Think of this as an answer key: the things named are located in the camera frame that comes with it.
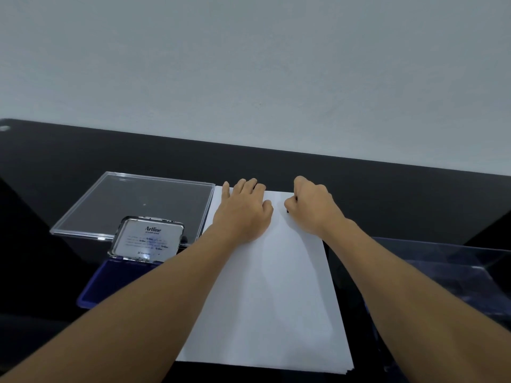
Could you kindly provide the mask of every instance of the forearm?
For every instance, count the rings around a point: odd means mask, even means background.
[[[184,345],[235,242],[211,226],[8,373],[5,382],[159,382]]]
[[[411,381],[508,381],[511,334],[339,218],[322,237]]]

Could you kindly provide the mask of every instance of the table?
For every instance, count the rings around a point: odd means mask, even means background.
[[[2,120],[0,130],[0,369],[16,364],[84,313],[76,297],[109,244],[65,241],[48,231],[107,170],[217,185],[256,177],[268,190],[289,192],[301,174],[325,184],[345,215],[371,236],[511,249],[507,176],[13,119]],[[331,252],[328,257],[355,365],[341,379],[377,381],[383,371],[370,317],[342,264]],[[506,268],[511,269],[511,261]],[[204,373],[339,379],[188,363],[176,363],[169,377]]]

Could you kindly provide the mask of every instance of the wall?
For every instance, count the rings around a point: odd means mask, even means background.
[[[511,175],[511,0],[0,0],[0,117]]]

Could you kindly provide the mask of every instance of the person's left arm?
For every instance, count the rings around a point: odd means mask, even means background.
[[[231,253],[270,224],[271,202],[256,183],[240,180],[229,195],[226,182],[213,224],[193,245],[81,316],[0,383],[160,382]]]

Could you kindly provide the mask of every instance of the finger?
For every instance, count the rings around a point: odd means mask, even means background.
[[[297,197],[300,193],[300,189],[303,185],[303,183],[307,182],[308,180],[303,176],[297,176],[294,179],[294,195]]]
[[[229,189],[229,183],[226,181],[222,186],[222,201],[229,198]]]
[[[245,183],[246,183],[245,179],[239,180],[238,183],[233,188],[233,195],[240,193]]]
[[[296,197],[291,196],[289,199],[286,199],[286,201],[284,201],[284,206],[290,214],[293,214],[297,206]]]
[[[263,202],[263,213],[267,218],[271,218],[273,214],[273,206],[271,205],[271,200],[265,200]]]
[[[259,199],[260,202],[263,201],[265,190],[266,190],[266,186],[264,184],[257,184],[254,187],[253,194]]]
[[[243,189],[241,190],[241,193],[248,193],[251,194],[254,190],[254,187],[257,184],[257,179],[250,179],[248,180],[245,185],[243,186]]]

